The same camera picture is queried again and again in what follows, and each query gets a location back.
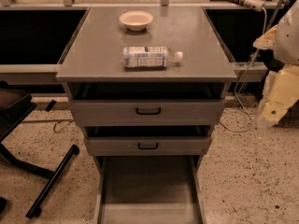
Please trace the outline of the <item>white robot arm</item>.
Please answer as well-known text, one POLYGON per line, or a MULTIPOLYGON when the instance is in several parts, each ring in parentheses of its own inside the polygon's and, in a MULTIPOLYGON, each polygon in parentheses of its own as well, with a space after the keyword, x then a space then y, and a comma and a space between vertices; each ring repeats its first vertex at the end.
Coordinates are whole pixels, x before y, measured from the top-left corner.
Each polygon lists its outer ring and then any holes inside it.
POLYGON ((267 76, 259 104, 257 125, 270 128, 299 101, 299 0, 253 46, 273 50, 274 58, 284 64, 278 72, 267 76))

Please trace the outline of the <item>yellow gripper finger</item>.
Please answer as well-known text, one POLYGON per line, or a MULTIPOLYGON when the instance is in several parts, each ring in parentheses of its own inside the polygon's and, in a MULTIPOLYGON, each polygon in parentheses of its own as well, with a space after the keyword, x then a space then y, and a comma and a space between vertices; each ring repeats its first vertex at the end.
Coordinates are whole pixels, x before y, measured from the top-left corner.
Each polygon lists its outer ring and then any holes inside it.
POLYGON ((256 49, 267 50, 273 49, 276 37, 277 26, 273 26, 259 38, 253 42, 253 47, 256 49))
POLYGON ((299 66, 286 64, 278 72, 270 71, 263 86, 263 99, 257 111, 257 125, 270 128, 299 100, 299 66))

